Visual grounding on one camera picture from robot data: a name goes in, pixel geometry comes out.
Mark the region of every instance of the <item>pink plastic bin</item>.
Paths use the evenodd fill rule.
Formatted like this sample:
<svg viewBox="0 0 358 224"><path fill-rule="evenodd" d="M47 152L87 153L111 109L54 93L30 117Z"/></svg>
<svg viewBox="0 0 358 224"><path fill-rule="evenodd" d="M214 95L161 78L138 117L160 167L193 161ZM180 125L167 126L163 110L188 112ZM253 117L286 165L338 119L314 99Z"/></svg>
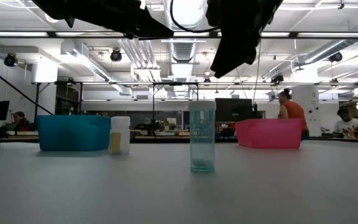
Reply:
<svg viewBox="0 0 358 224"><path fill-rule="evenodd" d="M248 119L236 123L241 146L257 149L299 149L301 119Z"/></svg>

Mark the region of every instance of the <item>blue plastic bin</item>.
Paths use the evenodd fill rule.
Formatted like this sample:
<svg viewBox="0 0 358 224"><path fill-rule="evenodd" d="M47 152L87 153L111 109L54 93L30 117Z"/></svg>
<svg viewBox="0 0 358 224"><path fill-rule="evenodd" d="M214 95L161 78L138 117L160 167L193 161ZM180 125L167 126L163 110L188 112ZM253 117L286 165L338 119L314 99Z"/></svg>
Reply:
<svg viewBox="0 0 358 224"><path fill-rule="evenodd" d="M38 116L42 151L97 151L109 147L110 118L101 116Z"/></svg>

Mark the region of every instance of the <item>woman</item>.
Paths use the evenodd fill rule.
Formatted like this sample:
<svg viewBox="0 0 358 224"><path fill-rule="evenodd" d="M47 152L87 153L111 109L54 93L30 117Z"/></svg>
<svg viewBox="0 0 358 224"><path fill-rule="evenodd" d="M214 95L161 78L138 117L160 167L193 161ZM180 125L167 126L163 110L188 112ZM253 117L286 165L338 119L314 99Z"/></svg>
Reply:
<svg viewBox="0 0 358 224"><path fill-rule="evenodd" d="M302 138L309 137L309 129L306 123L305 113L303 108L294 101L291 101L291 95L289 89L284 89L278 94L278 101L280 102L280 119L292 119L299 118L302 120Z"/></svg>
<svg viewBox="0 0 358 224"><path fill-rule="evenodd" d="M18 111L13 114L13 120L15 124L15 131L31 131L30 122L24 117L24 113Z"/></svg>

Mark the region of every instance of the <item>gray table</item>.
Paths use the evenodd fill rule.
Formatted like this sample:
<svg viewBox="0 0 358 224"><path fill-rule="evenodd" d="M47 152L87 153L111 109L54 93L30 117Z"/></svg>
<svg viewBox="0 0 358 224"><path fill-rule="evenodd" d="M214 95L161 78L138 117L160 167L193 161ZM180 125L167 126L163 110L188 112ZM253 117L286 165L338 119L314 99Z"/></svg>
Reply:
<svg viewBox="0 0 358 224"><path fill-rule="evenodd" d="M190 171L187 144L133 144L111 156L4 143L3 223L358 223L358 143L217 144L209 174Z"/></svg>

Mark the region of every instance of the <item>person sitting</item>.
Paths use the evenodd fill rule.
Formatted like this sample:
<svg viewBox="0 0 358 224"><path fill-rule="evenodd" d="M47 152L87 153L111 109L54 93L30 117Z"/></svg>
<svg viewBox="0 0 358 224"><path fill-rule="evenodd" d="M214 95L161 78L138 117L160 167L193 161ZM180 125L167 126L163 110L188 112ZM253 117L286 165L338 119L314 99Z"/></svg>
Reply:
<svg viewBox="0 0 358 224"><path fill-rule="evenodd" d="M14 130L15 131L32 131L33 128L30 122L25 118L24 113L18 111L13 114Z"/></svg>
<svg viewBox="0 0 358 224"><path fill-rule="evenodd" d="M309 129L306 123L305 113L303 108L294 101L291 101L291 95L289 89L284 89L278 94L278 101L280 102L280 119L292 119L298 118L302 120L302 138L309 137Z"/></svg>
<svg viewBox="0 0 358 224"><path fill-rule="evenodd" d="M354 132L358 131L358 119L352 118L349 111L345 108L338 110L337 115L341 120L335 124L333 135L336 138L356 139L358 135Z"/></svg>

